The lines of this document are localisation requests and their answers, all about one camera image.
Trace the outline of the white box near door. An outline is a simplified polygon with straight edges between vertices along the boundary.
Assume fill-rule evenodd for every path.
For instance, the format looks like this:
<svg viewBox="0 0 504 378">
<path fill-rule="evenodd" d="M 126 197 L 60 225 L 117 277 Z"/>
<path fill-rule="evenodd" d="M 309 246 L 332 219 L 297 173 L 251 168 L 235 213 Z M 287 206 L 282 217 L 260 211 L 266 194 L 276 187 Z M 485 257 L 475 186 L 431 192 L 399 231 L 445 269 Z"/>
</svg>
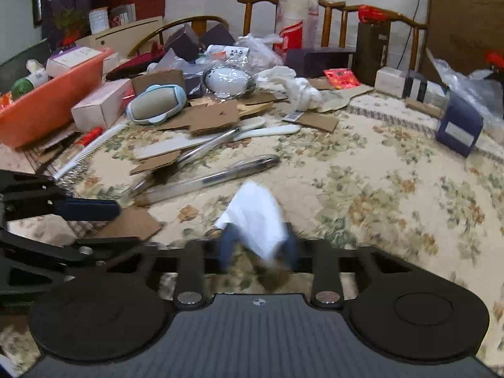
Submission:
<svg viewBox="0 0 504 378">
<path fill-rule="evenodd" d="M 374 89 L 389 96 L 403 98 L 407 76 L 407 71 L 384 66 L 376 73 Z"/>
</svg>

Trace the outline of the blue grey lint roller case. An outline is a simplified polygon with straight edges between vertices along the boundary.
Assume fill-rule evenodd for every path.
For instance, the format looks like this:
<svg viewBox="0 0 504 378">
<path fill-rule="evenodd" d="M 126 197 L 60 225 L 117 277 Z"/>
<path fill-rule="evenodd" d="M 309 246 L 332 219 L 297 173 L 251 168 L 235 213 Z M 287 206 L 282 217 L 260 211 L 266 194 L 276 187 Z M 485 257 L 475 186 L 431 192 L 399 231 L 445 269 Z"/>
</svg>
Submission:
<svg viewBox="0 0 504 378">
<path fill-rule="evenodd" d="M 186 105 L 185 90 L 177 84 L 154 84 L 126 107 L 127 118 L 137 125 L 157 125 L 178 114 Z"/>
</svg>

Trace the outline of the clear plastic pen tube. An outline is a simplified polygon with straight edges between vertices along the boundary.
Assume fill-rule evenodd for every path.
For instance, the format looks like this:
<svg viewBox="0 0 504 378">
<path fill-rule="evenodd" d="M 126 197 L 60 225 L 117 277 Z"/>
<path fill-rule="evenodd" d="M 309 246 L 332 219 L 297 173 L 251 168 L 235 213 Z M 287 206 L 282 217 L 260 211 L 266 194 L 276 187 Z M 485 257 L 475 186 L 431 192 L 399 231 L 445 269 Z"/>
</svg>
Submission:
<svg viewBox="0 0 504 378">
<path fill-rule="evenodd" d="M 280 158 L 276 154 L 263 154 L 227 166 L 227 168 L 198 178 L 193 178 L 177 183 L 156 186 L 143 194 L 133 198 L 137 207 L 147 207 L 160 201 L 174 198 L 179 195 L 215 186 L 238 178 L 264 172 L 267 169 L 277 166 Z"/>
</svg>

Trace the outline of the pink white carton box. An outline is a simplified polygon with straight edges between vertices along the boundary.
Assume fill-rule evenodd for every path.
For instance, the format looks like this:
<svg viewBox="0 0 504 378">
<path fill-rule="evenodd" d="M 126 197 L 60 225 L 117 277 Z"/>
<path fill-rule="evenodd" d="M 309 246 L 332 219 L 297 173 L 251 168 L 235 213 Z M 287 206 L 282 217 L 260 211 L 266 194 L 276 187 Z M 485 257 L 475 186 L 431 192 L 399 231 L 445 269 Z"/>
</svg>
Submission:
<svg viewBox="0 0 504 378">
<path fill-rule="evenodd" d="M 126 100 L 132 99 L 133 94 L 132 81 L 128 78 L 108 81 L 72 107 L 73 122 L 82 132 L 96 127 L 106 130 L 120 118 Z"/>
</svg>

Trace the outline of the white oval gadget in bag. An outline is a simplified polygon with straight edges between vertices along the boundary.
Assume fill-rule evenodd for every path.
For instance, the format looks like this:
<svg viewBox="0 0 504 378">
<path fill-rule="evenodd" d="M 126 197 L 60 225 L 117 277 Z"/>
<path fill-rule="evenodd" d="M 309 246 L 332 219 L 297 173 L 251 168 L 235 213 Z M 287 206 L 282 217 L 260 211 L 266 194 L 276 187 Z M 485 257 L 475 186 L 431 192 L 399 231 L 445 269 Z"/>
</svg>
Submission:
<svg viewBox="0 0 504 378">
<path fill-rule="evenodd" d="M 253 77 L 235 66 L 214 66 L 203 74 L 203 85 L 221 99 L 245 95 L 255 87 Z"/>
</svg>

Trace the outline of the white paper piece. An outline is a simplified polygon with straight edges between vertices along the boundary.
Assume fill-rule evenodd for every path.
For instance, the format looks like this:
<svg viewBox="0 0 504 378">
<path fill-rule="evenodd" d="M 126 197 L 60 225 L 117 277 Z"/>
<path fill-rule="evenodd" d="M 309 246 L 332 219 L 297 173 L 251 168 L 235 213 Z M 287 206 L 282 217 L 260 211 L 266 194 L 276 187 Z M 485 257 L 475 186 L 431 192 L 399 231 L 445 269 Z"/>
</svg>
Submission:
<svg viewBox="0 0 504 378">
<path fill-rule="evenodd" d="M 259 183 L 246 181 L 233 196 L 215 227 L 238 229 L 240 241 L 265 261 L 272 261 L 288 238 L 281 209 L 272 193 Z"/>
</svg>

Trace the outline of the pink plastic basin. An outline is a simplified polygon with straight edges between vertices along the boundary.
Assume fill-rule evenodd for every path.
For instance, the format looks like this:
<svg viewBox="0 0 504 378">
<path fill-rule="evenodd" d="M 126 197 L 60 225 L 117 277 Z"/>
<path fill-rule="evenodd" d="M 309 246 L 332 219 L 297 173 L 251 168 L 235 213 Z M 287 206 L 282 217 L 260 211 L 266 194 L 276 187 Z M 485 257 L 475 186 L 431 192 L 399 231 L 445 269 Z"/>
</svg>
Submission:
<svg viewBox="0 0 504 378">
<path fill-rule="evenodd" d="M 53 78 L 1 110 L 1 143 L 22 148 L 72 120 L 71 109 L 102 84 L 102 65 L 111 49 Z"/>
</svg>

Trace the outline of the dark purple hanging cloth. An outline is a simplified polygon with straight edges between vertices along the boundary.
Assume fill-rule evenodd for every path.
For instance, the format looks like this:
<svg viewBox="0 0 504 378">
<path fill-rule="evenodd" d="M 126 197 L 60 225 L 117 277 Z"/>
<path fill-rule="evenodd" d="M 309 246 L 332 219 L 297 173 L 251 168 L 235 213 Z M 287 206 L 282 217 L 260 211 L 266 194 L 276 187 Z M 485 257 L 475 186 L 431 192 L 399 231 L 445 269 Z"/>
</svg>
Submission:
<svg viewBox="0 0 504 378">
<path fill-rule="evenodd" d="M 90 34 L 89 12 L 109 0 L 42 0 L 42 38 L 59 49 Z"/>
</svg>

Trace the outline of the white purple striped box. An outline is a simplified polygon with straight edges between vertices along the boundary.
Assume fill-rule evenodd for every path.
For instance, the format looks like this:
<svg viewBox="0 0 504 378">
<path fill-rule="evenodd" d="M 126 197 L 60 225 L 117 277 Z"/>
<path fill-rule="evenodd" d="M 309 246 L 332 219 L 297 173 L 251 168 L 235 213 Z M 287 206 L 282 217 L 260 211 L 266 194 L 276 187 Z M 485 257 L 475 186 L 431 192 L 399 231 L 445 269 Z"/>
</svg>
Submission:
<svg viewBox="0 0 504 378">
<path fill-rule="evenodd" d="M 89 47 L 74 47 L 49 58 L 45 70 L 51 78 L 56 78 L 100 54 L 101 51 Z"/>
</svg>

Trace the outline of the dark purple box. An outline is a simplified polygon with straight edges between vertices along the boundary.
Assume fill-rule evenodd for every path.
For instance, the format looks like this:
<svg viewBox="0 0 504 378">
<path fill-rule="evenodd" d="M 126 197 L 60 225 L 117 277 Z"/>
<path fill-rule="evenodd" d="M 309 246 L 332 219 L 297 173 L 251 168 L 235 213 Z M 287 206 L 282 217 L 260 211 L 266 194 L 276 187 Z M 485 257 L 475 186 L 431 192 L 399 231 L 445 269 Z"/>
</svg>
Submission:
<svg viewBox="0 0 504 378">
<path fill-rule="evenodd" d="M 190 24 L 183 25 L 168 38 L 164 50 L 168 52 L 171 49 L 176 56 L 186 61 L 197 59 L 200 51 L 200 40 Z"/>
</svg>

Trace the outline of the dark blue box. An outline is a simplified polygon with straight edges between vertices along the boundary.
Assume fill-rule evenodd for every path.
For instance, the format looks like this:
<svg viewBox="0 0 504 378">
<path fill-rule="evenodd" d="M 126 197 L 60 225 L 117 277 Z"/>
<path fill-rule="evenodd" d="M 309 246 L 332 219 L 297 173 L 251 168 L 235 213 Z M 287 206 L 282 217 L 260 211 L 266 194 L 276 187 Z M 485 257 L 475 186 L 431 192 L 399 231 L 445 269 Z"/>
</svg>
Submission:
<svg viewBox="0 0 504 378">
<path fill-rule="evenodd" d="M 448 103 L 435 139 L 455 153 L 467 158 L 484 127 L 481 114 L 456 93 L 448 92 Z"/>
</svg>

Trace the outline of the round-back wooden chair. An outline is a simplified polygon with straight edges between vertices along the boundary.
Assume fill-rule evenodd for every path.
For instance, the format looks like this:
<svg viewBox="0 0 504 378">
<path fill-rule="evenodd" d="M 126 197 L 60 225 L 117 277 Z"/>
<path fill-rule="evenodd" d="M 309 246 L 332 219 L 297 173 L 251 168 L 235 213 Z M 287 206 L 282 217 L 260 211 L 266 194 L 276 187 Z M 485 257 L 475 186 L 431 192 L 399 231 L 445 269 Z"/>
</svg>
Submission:
<svg viewBox="0 0 504 378">
<path fill-rule="evenodd" d="M 202 37 L 209 30 L 209 25 L 220 24 L 229 30 L 229 22 L 217 15 L 195 15 L 183 19 L 175 20 L 158 27 L 145 37 L 143 37 L 127 54 L 128 58 L 140 55 L 146 45 L 156 41 L 159 45 L 164 46 L 166 42 L 176 35 L 179 30 L 184 30 L 188 26 L 192 29 L 192 33 L 197 37 Z"/>
</svg>

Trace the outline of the white comb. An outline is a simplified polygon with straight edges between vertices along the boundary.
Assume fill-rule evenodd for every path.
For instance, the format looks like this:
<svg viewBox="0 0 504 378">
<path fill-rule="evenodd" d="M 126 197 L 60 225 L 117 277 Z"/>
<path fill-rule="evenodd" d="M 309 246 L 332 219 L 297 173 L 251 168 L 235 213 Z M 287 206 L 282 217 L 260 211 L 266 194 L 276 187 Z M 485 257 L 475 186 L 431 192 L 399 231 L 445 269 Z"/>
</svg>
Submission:
<svg viewBox="0 0 504 378">
<path fill-rule="evenodd" d="M 221 143 L 233 142 L 253 137 L 282 136 L 298 133 L 301 127 L 295 124 L 277 125 L 264 127 L 263 124 L 254 123 L 243 125 L 221 134 L 212 134 L 202 137 L 174 137 L 163 142 L 156 142 L 143 148 L 137 148 L 133 152 L 136 160 L 146 160 L 152 157 L 182 151 L 189 148 L 200 147 L 207 143 L 220 145 Z"/>
</svg>

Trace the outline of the white crumpled plastic bag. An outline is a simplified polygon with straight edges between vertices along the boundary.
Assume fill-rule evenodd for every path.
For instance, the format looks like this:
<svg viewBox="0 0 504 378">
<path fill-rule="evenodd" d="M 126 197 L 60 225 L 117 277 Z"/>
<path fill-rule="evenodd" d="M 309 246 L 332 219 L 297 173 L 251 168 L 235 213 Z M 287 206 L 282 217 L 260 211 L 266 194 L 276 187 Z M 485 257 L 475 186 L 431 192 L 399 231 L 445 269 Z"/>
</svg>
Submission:
<svg viewBox="0 0 504 378">
<path fill-rule="evenodd" d="M 294 69 L 274 66 L 255 75 L 258 87 L 272 90 L 273 85 L 281 85 L 287 95 L 292 111 L 306 112 L 320 108 L 324 100 L 306 78 L 297 77 Z"/>
</svg>

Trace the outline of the clear crumpled plastic bag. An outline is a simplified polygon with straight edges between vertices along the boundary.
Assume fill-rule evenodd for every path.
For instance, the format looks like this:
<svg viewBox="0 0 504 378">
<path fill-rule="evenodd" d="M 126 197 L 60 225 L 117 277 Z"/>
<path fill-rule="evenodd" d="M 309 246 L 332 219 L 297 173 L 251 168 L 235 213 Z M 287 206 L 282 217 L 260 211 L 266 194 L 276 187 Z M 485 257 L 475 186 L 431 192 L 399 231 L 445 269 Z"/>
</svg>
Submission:
<svg viewBox="0 0 504 378">
<path fill-rule="evenodd" d="M 435 58 L 429 49 L 426 55 L 443 84 L 481 114 L 485 130 L 503 146 L 503 51 L 487 51 L 484 56 L 487 67 L 469 75 L 452 70 L 445 60 Z"/>
</svg>

